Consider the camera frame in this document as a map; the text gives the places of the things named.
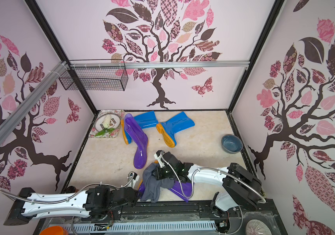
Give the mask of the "grey cloth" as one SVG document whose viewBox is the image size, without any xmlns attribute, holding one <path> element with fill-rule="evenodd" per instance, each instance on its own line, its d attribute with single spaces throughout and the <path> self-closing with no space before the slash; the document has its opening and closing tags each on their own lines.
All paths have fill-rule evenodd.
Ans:
<svg viewBox="0 0 335 235">
<path fill-rule="evenodd" d="M 152 174 L 159 164 L 151 163 L 143 172 L 143 182 L 145 190 L 141 196 L 141 201 L 146 202 L 150 200 L 152 203 L 155 203 L 159 200 L 160 197 L 160 188 L 171 189 L 174 185 L 174 180 L 170 178 L 165 178 L 162 180 L 157 180 L 156 177 Z"/>
</svg>

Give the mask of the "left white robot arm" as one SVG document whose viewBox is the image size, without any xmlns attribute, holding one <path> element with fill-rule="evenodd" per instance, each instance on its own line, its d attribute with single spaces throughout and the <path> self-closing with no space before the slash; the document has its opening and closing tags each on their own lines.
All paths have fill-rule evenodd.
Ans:
<svg viewBox="0 0 335 235">
<path fill-rule="evenodd" d="M 108 186 L 76 193 L 42 194 L 23 188 L 18 195 L 2 192 L 14 199 L 5 219 L 5 226 L 26 225 L 30 221 L 48 217 L 80 217 L 87 221 L 105 221 L 123 206 L 134 206 L 139 192 L 131 187 L 111 189 Z"/>
</svg>

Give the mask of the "purple boot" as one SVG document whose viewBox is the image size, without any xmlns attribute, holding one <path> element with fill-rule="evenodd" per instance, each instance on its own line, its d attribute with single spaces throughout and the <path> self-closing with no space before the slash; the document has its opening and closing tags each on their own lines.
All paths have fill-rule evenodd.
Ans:
<svg viewBox="0 0 335 235">
<path fill-rule="evenodd" d="M 134 167 L 136 169 L 142 169 L 146 165 L 148 158 L 148 137 L 131 114 L 125 115 L 124 129 L 137 145 L 137 150 L 134 156 Z"/>
<path fill-rule="evenodd" d="M 145 190 L 145 187 L 144 185 L 142 185 L 142 182 L 139 185 L 139 189 L 138 189 L 140 199 Z M 191 195 L 193 192 L 191 183 L 179 183 L 178 180 L 174 180 L 173 187 L 168 190 L 170 190 L 172 193 L 174 193 L 175 195 L 183 199 L 185 202 L 189 201 L 189 198 L 187 196 Z"/>
</svg>

